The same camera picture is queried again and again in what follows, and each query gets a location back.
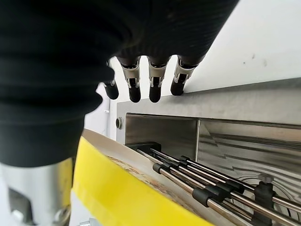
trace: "black rubber fingertip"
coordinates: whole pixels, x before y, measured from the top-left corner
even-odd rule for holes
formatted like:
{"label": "black rubber fingertip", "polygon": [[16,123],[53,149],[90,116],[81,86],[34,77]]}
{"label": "black rubber fingertip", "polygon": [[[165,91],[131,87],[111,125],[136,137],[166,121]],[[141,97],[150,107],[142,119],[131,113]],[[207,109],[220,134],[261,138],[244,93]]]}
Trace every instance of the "black rubber fingertip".
{"label": "black rubber fingertip", "polygon": [[141,99],[140,87],[132,87],[128,89],[130,94],[130,100],[134,103],[138,103]]}
{"label": "black rubber fingertip", "polygon": [[170,91],[174,96],[180,96],[183,94],[184,84],[175,83],[174,81],[171,83]]}
{"label": "black rubber fingertip", "polygon": [[111,100],[116,100],[119,96],[119,92],[118,92],[118,87],[117,84],[115,83],[114,86],[111,86],[111,84],[107,84],[105,88],[105,92],[107,93],[107,96],[111,99]]}
{"label": "black rubber fingertip", "polygon": [[154,85],[154,87],[150,87],[150,101],[156,103],[161,98],[161,87]]}

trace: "silver metal cylinder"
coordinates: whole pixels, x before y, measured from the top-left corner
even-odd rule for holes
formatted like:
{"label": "silver metal cylinder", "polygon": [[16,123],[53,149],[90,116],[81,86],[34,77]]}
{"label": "silver metal cylinder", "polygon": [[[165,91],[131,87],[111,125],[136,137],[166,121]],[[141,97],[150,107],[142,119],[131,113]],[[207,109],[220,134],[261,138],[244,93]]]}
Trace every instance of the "silver metal cylinder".
{"label": "silver metal cylinder", "polygon": [[72,159],[20,168],[2,165],[12,216],[22,225],[68,225],[71,213]]}

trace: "white wall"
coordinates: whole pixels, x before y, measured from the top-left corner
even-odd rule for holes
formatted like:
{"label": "white wall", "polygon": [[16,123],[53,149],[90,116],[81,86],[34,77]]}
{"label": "white wall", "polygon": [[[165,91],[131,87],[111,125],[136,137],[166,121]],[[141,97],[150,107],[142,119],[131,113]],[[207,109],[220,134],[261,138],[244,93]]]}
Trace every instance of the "white wall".
{"label": "white wall", "polygon": [[[301,1],[241,0],[203,62],[187,81],[184,92],[300,77]],[[176,58],[167,65],[162,95],[171,95]],[[121,66],[111,60],[120,97],[111,101],[110,134],[116,139],[116,104],[128,101]],[[141,95],[148,97],[148,62],[140,61]]]}
{"label": "white wall", "polygon": [[95,111],[86,115],[85,128],[106,136],[108,131],[109,113],[106,113],[105,111],[110,109],[110,99],[106,95],[103,84],[99,84],[96,91],[102,96],[103,102]]}

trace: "metal bolt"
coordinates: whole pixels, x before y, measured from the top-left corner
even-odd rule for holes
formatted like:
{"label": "metal bolt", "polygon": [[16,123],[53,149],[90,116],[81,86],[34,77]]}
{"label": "metal bolt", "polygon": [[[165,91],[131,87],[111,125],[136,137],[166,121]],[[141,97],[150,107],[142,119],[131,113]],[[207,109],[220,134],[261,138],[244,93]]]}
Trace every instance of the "metal bolt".
{"label": "metal bolt", "polygon": [[272,183],[274,180],[274,177],[272,175],[264,174],[264,173],[260,174],[258,176],[258,178],[259,178],[259,180],[261,180],[263,183],[266,183],[266,184]]}
{"label": "metal bolt", "polygon": [[121,117],[118,117],[118,118],[116,119],[116,127],[117,127],[118,129],[122,129],[122,127],[123,127],[123,120],[122,120]]}
{"label": "metal bolt", "polygon": [[71,214],[71,208],[70,206],[67,206],[61,210],[59,210],[56,214],[55,214],[55,222],[63,222],[68,220],[69,216]]}

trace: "black bellows cover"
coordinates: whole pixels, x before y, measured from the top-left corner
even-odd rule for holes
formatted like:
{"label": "black bellows cover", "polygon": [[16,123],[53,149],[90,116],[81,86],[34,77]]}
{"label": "black bellows cover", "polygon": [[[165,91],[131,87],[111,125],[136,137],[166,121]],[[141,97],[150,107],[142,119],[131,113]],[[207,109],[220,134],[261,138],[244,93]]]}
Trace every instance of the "black bellows cover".
{"label": "black bellows cover", "polygon": [[0,2],[0,162],[76,155],[114,56],[203,56],[237,0]]}

